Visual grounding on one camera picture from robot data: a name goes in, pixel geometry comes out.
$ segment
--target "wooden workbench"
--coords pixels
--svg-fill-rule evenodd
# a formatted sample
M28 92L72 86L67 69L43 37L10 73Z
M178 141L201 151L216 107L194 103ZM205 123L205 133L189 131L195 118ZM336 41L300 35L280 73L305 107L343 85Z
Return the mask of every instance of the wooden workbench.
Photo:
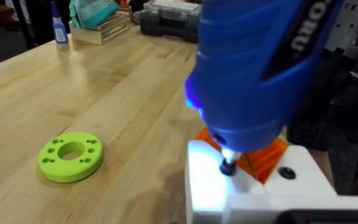
M186 145L203 127L183 100L195 49L132 28L106 45L51 42L0 63L0 224L184 224ZM45 180L39 150L77 131L103 142L100 169Z

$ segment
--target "white plastic part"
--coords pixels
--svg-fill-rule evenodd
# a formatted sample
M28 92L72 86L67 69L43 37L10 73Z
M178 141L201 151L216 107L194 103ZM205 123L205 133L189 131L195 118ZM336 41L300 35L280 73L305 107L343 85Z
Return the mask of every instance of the white plastic part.
M344 50L344 55L356 58L358 55L358 0L346 0L336 19L326 49Z
M283 178L278 173L281 167L294 170L296 178ZM264 189L271 195L336 195L308 150L301 146L288 147L266 181Z
M290 146L265 185L238 169L233 177L219 170L222 155L204 141L190 141L186 164L187 224L273 223L289 209L358 210L358 197L337 196L309 152ZM289 167L296 178L283 178Z
M204 141L190 141L186 165L188 223L220 223L227 196L242 192L262 194L262 184L238 169L228 177L219 170L223 156Z

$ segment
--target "blue bottle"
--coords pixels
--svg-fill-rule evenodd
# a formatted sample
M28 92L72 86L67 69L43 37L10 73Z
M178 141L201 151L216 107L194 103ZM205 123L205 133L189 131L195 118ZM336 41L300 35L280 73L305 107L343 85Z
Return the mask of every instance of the blue bottle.
M50 2L53 19L53 33L57 44L68 44L67 32L54 1Z

